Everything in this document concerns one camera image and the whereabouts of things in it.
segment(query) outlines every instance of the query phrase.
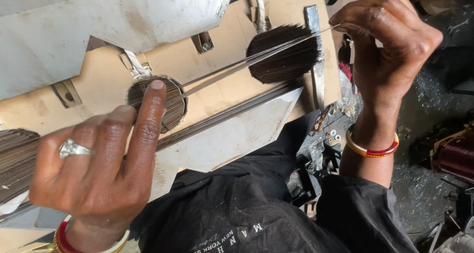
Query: wrench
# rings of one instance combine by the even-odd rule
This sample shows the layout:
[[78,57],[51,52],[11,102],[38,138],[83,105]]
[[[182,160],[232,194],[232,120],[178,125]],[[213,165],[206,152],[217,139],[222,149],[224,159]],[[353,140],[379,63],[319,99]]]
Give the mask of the wrench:
[[457,29],[459,28],[459,26],[462,26],[462,25],[465,25],[465,24],[468,24],[469,23],[469,19],[457,24],[457,25],[454,25],[454,26],[449,26],[447,29],[448,29],[448,34],[451,34],[453,32],[454,29]]

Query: thin metal strip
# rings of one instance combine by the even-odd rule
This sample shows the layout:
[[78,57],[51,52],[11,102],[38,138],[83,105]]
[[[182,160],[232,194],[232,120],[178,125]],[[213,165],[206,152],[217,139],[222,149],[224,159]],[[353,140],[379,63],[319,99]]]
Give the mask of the thin metal strip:
[[206,80],[206,81],[202,82],[202,83],[199,84],[198,86],[193,87],[192,89],[186,91],[186,92],[183,93],[182,95],[167,100],[166,103],[165,103],[165,107],[169,107],[170,105],[173,105],[174,103],[180,101],[181,99],[186,98],[186,97],[190,96],[191,94],[193,94],[193,93],[195,93],[195,92],[198,92],[199,90],[201,90],[201,89],[203,89],[203,88],[205,88],[205,87],[207,87],[207,86],[210,86],[211,84],[216,83],[216,82],[218,82],[218,81],[220,81],[220,80],[222,80],[222,79],[228,77],[229,75],[232,75],[232,74],[234,74],[234,73],[236,73],[236,72],[238,72],[238,71],[240,71],[240,70],[242,70],[242,69],[244,69],[244,68],[247,68],[247,67],[249,67],[249,66],[251,66],[251,65],[253,65],[253,64],[255,64],[255,63],[259,62],[259,61],[262,61],[262,60],[264,60],[264,59],[266,59],[266,58],[268,58],[268,57],[270,57],[270,56],[273,56],[273,55],[275,55],[275,54],[277,54],[277,53],[279,53],[279,52],[281,52],[281,51],[283,51],[283,50],[286,50],[286,49],[292,47],[293,45],[296,45],[296,44],[299,44],[299,43],[301,43],[301,42],[303,42],[303,41],[306,41],[306,40],[308,40],[308,39],[311,38],[311,37],[318,36],[318,35],[320,35],[322,32],[331,30],[332,28],[335,28],[335,27],[337,27],[337,26],[339,26],[339,25],[332,26],[332,27],[330,27],[330,28],[328,28],[328,29],[325,29],[325,30],[323,30],[323,31],[314,32],[312,35],[307,36],[307,37],[305,37],[305,38],[299,38],[299,39],[295,39],[295,40],[293,40],[293,41],[290,41],[290,42],[287,42],[287,43],[284,43],[284,44],[280,44],[280,45],[275,46],[275,47],[273,47],[273,48],[271,48],[271,49],[269,49],[269,50],[266,50],[266,51],[263,51],[263,52],[261,52],[261,53],[259,53],[259,54],[255,54],[255,55],[253,55],[253,56],[244,58],[244,59],[240,60],[239,62],[236,62],[236,63],[234,63],[234,64],[232,64],[232,65],[229,65],[229,66],[227,66],[227,67],[225,67],[225,68],[219,69],[219,70],[217,70],[217,71],[215,71],[215,72],[213,72],[213,73],[211,73],[211,74],[216,74],[216,73],[218,73],[218,72],[220,72],[220,71],[225,70],[226,68],[231,67],[229,70],[226,70],[226,71],[224,71],[222,74],[219,74],[219,75],[217,75],[217,76],[215,76],[215,77],[213,77],[213,78],[210,78],[209,80]]
[[269,100],[272,100],[278,96],[281,96],[282,94],[285,94],[287,92],[293,91],[295,89],[298,89],[299,87],[302,87],[301,85],[297,83],[282,83],[281,85],[278,85],[276,87],[273,87],[272,89],[259,94],[258,96],[255,96],[252,99],[248,99],[240,104],[237,104],[231,108],[228,108],[227,110],[224,110],[214,116],[211,116],[199,123],[195,123],[186,129],[183,129],[177,133],[174,133],[172,135],[169,135],[163,139],[160,139],[157,144],[157,152],[169,147],[179,141],[182,141],[188,137],[191,137],[195,134],[198,134],[206,129],[209,129],[212,126],[215,126],[219,123],[222,123],[228,119],[231,119],[235,116],[238,116],[245,111],[248,111],[252,108],[255,108],[265,102],[268,102]]

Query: fingernail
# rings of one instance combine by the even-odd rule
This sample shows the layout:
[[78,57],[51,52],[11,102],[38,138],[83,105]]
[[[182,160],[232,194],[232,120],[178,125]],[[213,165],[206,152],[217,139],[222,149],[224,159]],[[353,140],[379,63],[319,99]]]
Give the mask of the fingernail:
[[163,88],[164,83],[161,80],[154,80],[151,82],[150,86],[153,89],[160,90]]
[[344,27],[334,27],[334,30],[343,34],[346,34],[347,32],[349,32],[349,30]]

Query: bangle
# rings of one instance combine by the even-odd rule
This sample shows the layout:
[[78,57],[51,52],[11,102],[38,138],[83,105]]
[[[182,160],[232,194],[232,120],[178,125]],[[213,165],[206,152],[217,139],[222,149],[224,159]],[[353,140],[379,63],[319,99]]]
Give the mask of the bangle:
[[[61,224],[58,226],[58,229],[55,232],[53,241],[54,241],[55,249],[59,253],[83,253],[73,248],[73,246],[71,246],[71,244],[69,244],[69,242],[66,239],[66,226],[69,220],[71,219],[71,217],[72,217],[71,215],[66,216],[66,218],[62,220]],[[129,235],[130,235],[130,230],[125,231],[122,238],[117,243],[115,243],[115,245],[113,245],[108,250],[102,251],[101,253],[119,252],[125,246],[125,243],[127,242]]]
[[360,146],[358,146],[356,143],[354,143],[354,141],[352,140],[352,129],[354,128],[354,124],[351,125],[351,127],[349,127],[349,129],[347,129],[347,132],[346,132],[346,141],[347,141],[347,145],[349,145],[349,147],[355,152],[355,153],[358,153],[359,155],[362,155],[364,157],[369,157],[369,158],[384,158],[384,157],[387,157],[391,154],[393,154],[397,148],[398,148],[398,145],[399,145],[399,140],[398,140],[398,136],[397,136],[397,133],[395,133],[395,136],[394,136],[394,142],[392,143],[392,145],[385,149],[385,150],[369,150],[369,149],[364,149]]

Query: copper wire coil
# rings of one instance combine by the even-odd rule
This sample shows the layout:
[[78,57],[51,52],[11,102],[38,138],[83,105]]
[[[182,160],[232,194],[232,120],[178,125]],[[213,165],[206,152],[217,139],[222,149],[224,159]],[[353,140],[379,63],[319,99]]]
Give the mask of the copper wire coil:
[[474,135],[468,131],[454,137],[435,155],[437,168],[463,181],[474,183]]

